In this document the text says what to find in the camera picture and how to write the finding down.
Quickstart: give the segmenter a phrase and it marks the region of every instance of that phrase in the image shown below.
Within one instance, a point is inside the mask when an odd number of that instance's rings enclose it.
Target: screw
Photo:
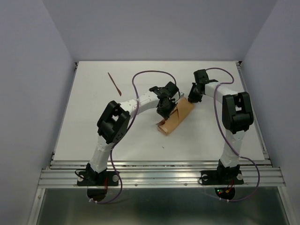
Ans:
[[[206,177],[207,177],[207,174],[202,174],[202,180],[207,181],[208,178],[206,178]]]
[[[117,175],[114,175],[112,177],[113,182],[117,182],[119,180],[119,177]]]
[[[238,180],[242,180],[242,179],[243,179],[243,175],[239,173],[239,174],[236,176],[236,178],[237,178]]]
[[[83,179],[81,177],[77,177],[77,181],[81,182],[81,181],[83,181]]]

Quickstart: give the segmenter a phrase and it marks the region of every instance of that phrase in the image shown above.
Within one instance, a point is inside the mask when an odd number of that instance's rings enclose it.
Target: black mounting bracket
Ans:
[[[103,136],[107,144],[118,143],[127,132],[129,120],[129,112],[122,109],[120,104],[111,101],[97,122],[98,134]]]
[[[250,96],[247,92],[223,96],[222,122],[227,130],[233,134],[242,130],[246,131],[253,121]]]
[[[208,78],[205,69],[200,69],[194,72],[195,83],[192,83],[192,89],[188,95],[188,101],[191,103],[197,103],[202,101],[202,97],[205,94],[205,85],[211,82],[218,82]]]
[[[235,185],[244,184],[240,165],[235,167],[224,167],[219,160],[217,170],[203,170],[199,183],[202,185],[228,185],[233,180]]]
[[[92,170],[89,163],[87,164],[85,171],[80,171],[78,174],[79,177],[77,179],[77,186],[104,186],[106,178],[108,186],[119,185],[119,178],[113,178],[116,175],[115,171],[104,170],[100,173],[97,173]]]

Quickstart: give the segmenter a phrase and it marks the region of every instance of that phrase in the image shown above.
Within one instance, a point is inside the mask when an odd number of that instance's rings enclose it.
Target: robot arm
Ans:
[[[152,87],[139,99],[132,99],[122,103],[111,101],[102,113],[98,123],[98,143],[84,172],[79,172],[87,182],[78,182],[79,186],[101,185],[107,172],[107,161],[110,151],[125,136],[129,121],[133,115],[138,115],[148,109],[157,108],[157,113],[165,120],[169,118],[176,106],[174,95],[179,91],[177,86],[169,82],[165,87]]]
[[[192,103],[201,102],[203,95],[214,98],[215,89],[219,85],[218,81],[209,80],[205,69],[195,71],[194,76],[195,83],[193,83],[188,100]],[[222,104],[222,122],[226,129],[226,139],[240,154],[242,140],[254,120],[249,94],[247,92],[238,93],[219,86],[216,92],[216,101]],[[241,174],[239,156],[225,142],[217,170],[203,171],[202,174],[208,176],[206,180],[202,181],[202,184],[226,184]],[[243,180],[234,183],[243,184]]]

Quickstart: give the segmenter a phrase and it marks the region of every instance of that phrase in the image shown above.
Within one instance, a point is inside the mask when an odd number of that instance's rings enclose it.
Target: metal frame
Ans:
[[[286,217],[289,221],[290,225],[297,225],[297,218],[296,218],[296,214],[292,205],[292,202],[290,200],[290,197],[287,193],[287,189],[286,187],[278,187],[278,191],[280,194],[280,198],[286,213]]]
[[[38,215],[41,210],[41,206],[43,203],[43,198],[45,195],[45,189],[44,188],[38,188],[36,195],[34,197],[33,205],[31,208],[31,212],[28,219],[28,225],[34,225],[38,222]]]
[[[236,63],[242,85],[247,91],[240,64]],[[264,140],[254,112],[255,127],[259,134],[265,160],[255,161],[261,172],[261,187],[278,187],[284,210],[291,225],[297,224],[292,203],[288,197],[285,181],[280,168],[273,168],[266,151]],[[31,209],[29,225],[36,224],[46,188],[86,188],[78,187],[76,169],[85,168],[87,161],[52,161],[40,175],[37,193]],[[201,170],[216,169],[218,161],[116,161],[124,188],[208,188],[198,183]],[[254,187],[257,172],[248,161],[241,160],[244,187]]]
[[[61,121],[61,124],[60,124],[60,130],[59,130],[59,132],[58,132],[58,137],[60,136],[60,132],[61,132],[61,128],[62,128],[62,123],[63,123],[63,120],[64,120],[64,118],[65,118],[65,116],[66,116],[67,105],[68,105],[69,100],[70,100],[70,97],[71,97],[71,92],[72,92],[72,88],[73,88],[73,85],[74,85],[74,81],[75,81],[75,77],[76,77],[78,65],[79,65],[79,62],[75,62],[74,76],[73,76],[73,79],[72,79],[70,91],[69,91],[69,93],[68,93],[67,103],[66,103],[64,115],[63,115],[63,117],[62,117],[62,121]],[[56,147],[57,147],[57,144],[58,144],[58,140],[59,140],[59,139],[57,138],[56,143],[55,143],[55,146],[54,146],[53,154],[52,154],[52,160],[54,159],[54,154],[55,154],[55,151],[56,151]]]

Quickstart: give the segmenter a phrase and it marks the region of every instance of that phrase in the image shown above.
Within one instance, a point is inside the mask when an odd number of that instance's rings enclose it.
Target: white table surface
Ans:
[[[193,72],[220,67],[235,78],[228,88],[243,91],[235,62],[214,61],[81,61],[75,75],[66,114],[55,149],[54,160],[90,160],[97,144],[96,123],[108,102],[127,101],[135,97],[131,79],[142,70],[163,70],[177,79],[180,91],[188,97]],[[111,74],[122,92],[120,97],[110,80]],[[208,71],[210,79],[230,81],[228,74]],[[139,75],[135,83],[139,94],[153,86],[162,87],[171,77],[165,74]],[[222,106],[217,104],[221,119]],[[140,114],[131,130],[114,149],[114,160],[218,160],[223,152],[224,140],[218,130],[213,99],[203,96],[202,102],[169,135],[157,131],[161,117],[155,109]],[[244,138],[241,155],[253,160],[264,160],[260,139],[254,124]]]

